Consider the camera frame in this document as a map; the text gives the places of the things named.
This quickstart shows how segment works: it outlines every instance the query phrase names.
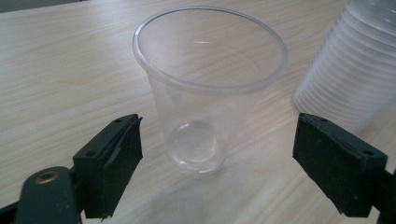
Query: table surface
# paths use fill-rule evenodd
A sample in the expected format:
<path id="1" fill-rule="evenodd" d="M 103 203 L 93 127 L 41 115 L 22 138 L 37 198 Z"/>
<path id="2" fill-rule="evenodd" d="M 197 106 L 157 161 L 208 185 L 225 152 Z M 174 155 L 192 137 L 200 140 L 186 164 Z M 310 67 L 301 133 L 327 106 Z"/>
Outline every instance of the table surface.
<path id="1" fill-rule="evenodd" d="M 143 117 L 144 159 L 113 218 L 103 223 L 375 223 L 339 215 L 291 157 L 297 113 L 290 97 L 346 0 L 96 0 L 0 14 L 0 206 L 23 181 L 72 157 L 111 120 Z M 134 58 L 137 25 L 171 7 L 207 5 L 246 13 L 272 27 L 290 52 L 270 99 L 247 115 L 222 169 L 180 172 L 163 135 L 145 71 Z M 359 137 L 396 166 L 396 107 Z M 87 219 L 85 223 L 101 223 Z"/>

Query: cup rim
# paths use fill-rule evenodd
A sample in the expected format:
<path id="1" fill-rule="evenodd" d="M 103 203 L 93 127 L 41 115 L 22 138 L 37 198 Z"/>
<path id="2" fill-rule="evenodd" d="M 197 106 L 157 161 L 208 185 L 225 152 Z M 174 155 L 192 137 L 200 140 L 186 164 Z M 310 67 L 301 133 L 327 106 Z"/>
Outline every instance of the cup rim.
<path id="1" fill-rule="evenodd" d="M 197 84 L 193 83 L 187 80 L 183 80 L 178 77 L 171 76 L 158 67 L 156 67 L 154 64 L 152 64 L 143 54 L 139 47 L 139 36 L 144 30 L 144 28 L 151 23 L 152 21 L 170 14 L 174 12 L 179 12 L 179 11 L 185 11 L 185 10 L 212 10 L 212 11 L 219 11 L 219 12 L 225 12 L 225 13 L 230 13 L 235 16 L 240 16 L 242 18 L 248 19 L 252 22 L 255 22 L 256 24 L 260 25 L 266 32 L 269 32 L 272 37 L 276 40 L 278 46 L 280 47 L 281 50 L 281 63 L 279 66 L 276 68 L 276 70 L 269 75 L 268 77 L 263 78 L 262 80 L 247 84 L 247 85 L 241 85 L 241 86 L 232 86 L 232 87 L 215 87 L 215 86 L 208 86 L 208 85 L 202 85 L 202 84 Z M 160 81 L 171 84 L 171 85 L 176 85 L 180 88 L 183 89 L 190 89 L 190 90 L 196 90 L 196 91 L 204 91 L 204 92 L 214 92 L 214 93 L 248 93 L 248 92 L 255 92 L 255 91 L 260 91 L 265 89 L 267 86 L 271 85 L 274 83 L 278 77 L 281 75 L 285 74 L 286 70 L 286 65 L 288 62 L 288 50 L 283 43 L 282 39 L 277 35 L 275 31 L 273 31 L 269 26 L 265 25 L 263 22 L 254 19 L 246 14 L 230 10 L 227 8 L 221 8 L 221 7 L 203 7 L 203 6 L 194 6 L 194 7 L 176 7 L 172 9 L 168 9 L 159 13 L 156 13 L 147 19 L 145 19 L 140 25 L 137 27 L 137 29 L 134 32 L 134 39 L 133 39 L 133 49 L 134 49 L 134 56 L 136 57 L 136 60 L 139 62 L 139 64 L 148 72 L 149 76 L 155 77 L 159 79 Z"/>

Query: transparent cup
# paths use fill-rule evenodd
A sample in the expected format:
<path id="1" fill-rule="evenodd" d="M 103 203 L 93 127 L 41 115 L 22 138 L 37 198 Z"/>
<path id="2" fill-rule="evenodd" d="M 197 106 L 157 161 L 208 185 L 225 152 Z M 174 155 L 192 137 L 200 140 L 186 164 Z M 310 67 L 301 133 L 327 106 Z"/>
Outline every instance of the transparent cup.
<path id="1" fill-rule="evenodd" d="M 287 50 L 268 26 L 217 7 L 153 15 L 134 34 L 169 155 L 180 167 L 216 171 L 258 97 L 284 74 Z"/>
<path id="2" fill-rule="evenodd" d="M 349 0 L 296 88 L 296 109 L 360 132 L 396 102 L 395 50 L 395 2 Z"/>

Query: cup bottom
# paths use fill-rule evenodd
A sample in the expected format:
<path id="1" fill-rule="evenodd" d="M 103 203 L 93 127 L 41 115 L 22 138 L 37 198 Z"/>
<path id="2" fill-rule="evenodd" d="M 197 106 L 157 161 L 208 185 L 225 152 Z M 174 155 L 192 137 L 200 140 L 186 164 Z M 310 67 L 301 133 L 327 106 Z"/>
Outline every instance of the cup bottom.
<path id="1" fill-rule="evenodd" d="M 201 120 L 185 122 L 167 139 L 170 157 L 181 168 L 198 174 L 212 173 L 224 160 L 224 140 L 213 126 Z"/>

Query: light wooden surface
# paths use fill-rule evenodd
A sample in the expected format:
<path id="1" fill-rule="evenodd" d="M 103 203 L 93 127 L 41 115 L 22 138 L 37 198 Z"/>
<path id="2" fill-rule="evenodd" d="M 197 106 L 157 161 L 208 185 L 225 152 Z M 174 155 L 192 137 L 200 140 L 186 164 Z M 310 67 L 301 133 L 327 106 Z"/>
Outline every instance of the light wooden surface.
<path id="1" fill-rule="evenodd" d="M 297 114 L 290 97 L 345 3 L 97 0 L 0 14 L 0 206 L 19 199 L 29 175 L 71 167 L 73 155 L 111 120 L 137 113 L 144 159 L 103 223 L 375 223 L 375 209 L 368 219 L 339 215 L 291 157 Z M 146 73 L 132 51 L 139 22 L 191 5 L 253 16 L 290 51 L 281 85 L 245 115 L 224 167 L 203 178 L 168 160 Z M 395 131 L 393 106 L 360 134 L 389 155 L 389 171 Z"/>

